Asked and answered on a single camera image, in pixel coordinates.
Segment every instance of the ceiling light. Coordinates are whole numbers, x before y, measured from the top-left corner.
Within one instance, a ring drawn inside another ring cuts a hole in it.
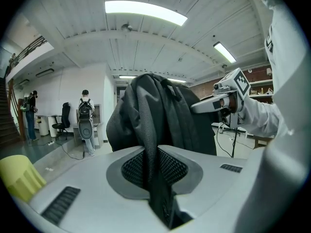
[[[36,74],[35,76],[36,76],[37,78],[40,78],[40,77],[42,77],[42,76],[44,76],[44,75],[47,75],[47,74],[50,74],[50,73],[52,73],[52,72],[54,72],[54,69],[50,68],[50,69],[47,69],[47,70],[45,70],[45,71],[43,71],[43,72],[40,72],[40,73]]]
[[[230,61],[230,63],[236,62],[235,58],[233,58],[231,53],[229,53],[229,51],[220,42],[217,42],[214,45],[214,48],[217,49],[228,61]]]
[[[180,82],[180,83],[185,83],[187,81],[184,81],[184,80],[175,80],[175,79],[168,79],[170,81],[173,81],[173,82]]]
[[[119,78],[120,79],[134,79],[137,76],[133,76],[133,75],[120,75]]]
[[[24,84],[27,84],[28,82],[29,82],[29,80],[25,79],[25,80],[23,80],[22,82],[20,82],[19,84],[20,84],[20,85],[24,85]]]
[[[157,17],[179,26],[182,26],[187,20],[187,17],[175,11],[145,2],[107,1],[105,2],[105,9],[106,13],[132,13]]]

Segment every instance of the white sleeve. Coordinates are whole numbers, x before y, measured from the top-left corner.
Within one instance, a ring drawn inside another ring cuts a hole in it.
[[[91,100],[91,101],[89,102],[89,104],[92,106],[92,111],[94,112],[94,111],[95,111],[95,106],[94,106],[93,100]]]
[[[269,137],[277,134],[281,114],[276,104],[261,103],[247,96],[239,117],[249,133]]]

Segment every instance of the smoke detector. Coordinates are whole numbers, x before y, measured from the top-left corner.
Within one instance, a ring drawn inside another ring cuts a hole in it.
[[[123,32],[129,33],[133,30],[133,27],[130,24],[126,23],[121,26],[121,30]]]

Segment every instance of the railing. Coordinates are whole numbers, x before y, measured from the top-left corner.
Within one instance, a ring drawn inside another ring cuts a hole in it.
[[[40,36],[36,40],[34,40],[32,43],[30,43],[9,65],[9,69],[6,72],[6,76],[11,72],[12,68],[16,67],[19,62],[24,59],[28,54],[30,54],[33,50],[35,50],[37,47],[40,47],[44,43],[46,43],[47,40]]]
[[[8,92],[8,106],[9,111],[11,110],[11,105],[13,106],[13,110],[15,116],[17,118],[18,126],[19,126],[19,133],[20,138],[22,141],[26,140],[25,137],[25,127],[24,127],[24,119],[23,119],[23,112],[21,111],[20,107],[23,103],[23,99],[19,99],[18,102],[16,101],[14,89],[13,89],[13,79],[9,81],[9,92]]]

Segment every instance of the staircase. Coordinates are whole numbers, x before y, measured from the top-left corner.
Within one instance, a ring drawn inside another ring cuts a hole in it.
[[[21,141],[9,110],[5,79],[0,78],[0,149]]]

